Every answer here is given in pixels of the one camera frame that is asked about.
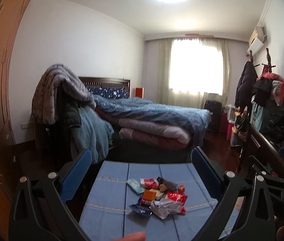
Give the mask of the person's right hand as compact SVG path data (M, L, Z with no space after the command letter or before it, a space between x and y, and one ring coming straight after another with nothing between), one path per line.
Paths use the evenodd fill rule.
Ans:
M284 220L277 216L274 216L275 227L276 227L276 240L280 241L284 238Z

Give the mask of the person's left hand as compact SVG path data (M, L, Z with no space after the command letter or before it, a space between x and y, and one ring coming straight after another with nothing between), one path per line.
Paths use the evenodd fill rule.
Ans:
M114 241L146 241L146 238L147 237L145 232L135 232Z

